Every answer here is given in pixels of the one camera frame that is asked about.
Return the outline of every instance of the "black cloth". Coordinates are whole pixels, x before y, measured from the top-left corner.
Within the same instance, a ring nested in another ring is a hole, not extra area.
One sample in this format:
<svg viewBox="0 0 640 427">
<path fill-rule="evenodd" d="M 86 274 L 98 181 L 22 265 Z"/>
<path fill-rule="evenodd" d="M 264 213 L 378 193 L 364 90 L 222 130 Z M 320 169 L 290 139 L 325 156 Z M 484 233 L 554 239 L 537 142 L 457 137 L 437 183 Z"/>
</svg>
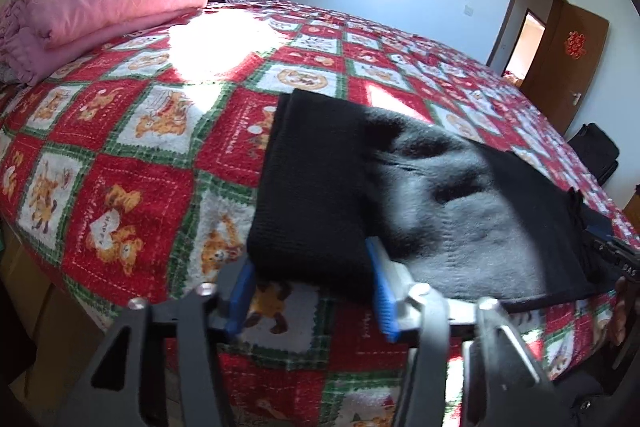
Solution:
<svg viewBox="0 0 640 427">
<path fill-rule="evenodd" d="M 580 127 L 568 143 L 601 186 L 618 168 L 616 159 L 620 156 L 620 149 L 596 124 Z"/>
<path fill-rule="evenodd" d="M 265 277 L 369 301 L 364 240 L 378 235 L 418 282 L 524 311 L 613 288 L 582 245 L 584 209 L 512 153 L 295 90 L 278 102 L 247 251 Z"/>
</svg>

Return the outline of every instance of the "red and white checkered bedspread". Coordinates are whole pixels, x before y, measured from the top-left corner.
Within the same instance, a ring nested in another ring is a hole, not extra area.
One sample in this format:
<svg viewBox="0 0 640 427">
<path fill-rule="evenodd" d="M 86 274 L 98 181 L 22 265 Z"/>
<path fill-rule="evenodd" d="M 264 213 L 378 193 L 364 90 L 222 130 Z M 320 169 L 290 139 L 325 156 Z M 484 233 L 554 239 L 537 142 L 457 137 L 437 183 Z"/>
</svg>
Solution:
<svg viewBox="0 0 640 427">
<path fill-rule="evenodd" d="M 518 89 L 437 42 L 288 2 L 206 9 L 115 39 L 39 86 L 5 87 L 2 217 L 103 327 L 133 296 L 179 298 L 242 255 L 277 97 L 296 87 L 513 150 L 580 188 L 640 247 Z M 222 350 L 239 422 L 389 425 L 404 346 L 383 340 L 368 309 L 288 290 L 258 291 L 240 341 Z M 588 356 L 610 309 L 601 296 L 516 321 L 554 377 Z M 461 377 L 453 343 L 446 423 L 459 414 Z"/>
</svg>

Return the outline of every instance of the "door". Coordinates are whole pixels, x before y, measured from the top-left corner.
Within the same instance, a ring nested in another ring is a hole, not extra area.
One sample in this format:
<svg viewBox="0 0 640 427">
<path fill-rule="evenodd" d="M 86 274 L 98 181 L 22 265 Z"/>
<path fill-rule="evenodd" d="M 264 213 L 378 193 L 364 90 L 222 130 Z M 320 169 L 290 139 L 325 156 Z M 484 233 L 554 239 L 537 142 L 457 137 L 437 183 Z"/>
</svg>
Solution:
<svg viewBox="0 0 640 427">
<path fill-rule="evenodd" d="M 609 21 L 554 0 L 546 30 L 520 90 L 560 134 L 580 108 L 607 38 Z"/>
</svg>

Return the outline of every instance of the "folded pink blanket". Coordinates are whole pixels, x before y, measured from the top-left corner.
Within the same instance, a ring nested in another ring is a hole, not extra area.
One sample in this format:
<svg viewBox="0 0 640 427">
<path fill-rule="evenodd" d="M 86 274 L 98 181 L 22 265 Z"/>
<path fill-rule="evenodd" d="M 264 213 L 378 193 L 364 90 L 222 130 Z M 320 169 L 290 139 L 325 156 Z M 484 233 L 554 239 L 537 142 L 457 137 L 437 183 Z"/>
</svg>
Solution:
<svg viewBox="0 0 640 427">
<path fill-rule="evenodd" d="M 161 24 L 185 10 L 203 8 L 206 3 L 8 0 L 0 12 L 0 60 L 15 70 L 20 81 L 33 85 L 87 49 L 117 35 Z"/>
</svg>

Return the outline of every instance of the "open doorway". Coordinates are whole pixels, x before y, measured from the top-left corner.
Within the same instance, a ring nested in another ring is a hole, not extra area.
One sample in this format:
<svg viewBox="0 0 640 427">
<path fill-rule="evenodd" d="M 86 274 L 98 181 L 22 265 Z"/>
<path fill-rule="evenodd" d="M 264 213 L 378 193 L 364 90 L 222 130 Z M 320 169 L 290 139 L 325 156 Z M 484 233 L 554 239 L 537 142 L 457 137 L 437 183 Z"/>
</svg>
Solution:
<svg viewBox="0 0 640 427">
<path fill-rule="evenodd" d="M 567 0 L 510 0 L 487 65 L 560 134 L 590 87 L 609 22 Z"/>
<path fill-rule="evenodd" d="M 553 4 L 554 0 L 510 0 L 509 2 L 487 65 L 518 87 L 522 84 L 540 44 L 540 39 L 536 39 L 536 36 L 540 34 L 542 37 L 542 32 L 535 31 L 535 22 L 546 27 Z M 516 47 L 523 36 L 525 40 L 516 52 Z"/>
<path fill-rule="evenodd" d="M 544 32 L 545 23 L 527 9 L 513 52 L 502 73 L 503 77 L 508 78 L 518 87 L 522 85 L 533 58 L 536 56 Z"/>
</svg>

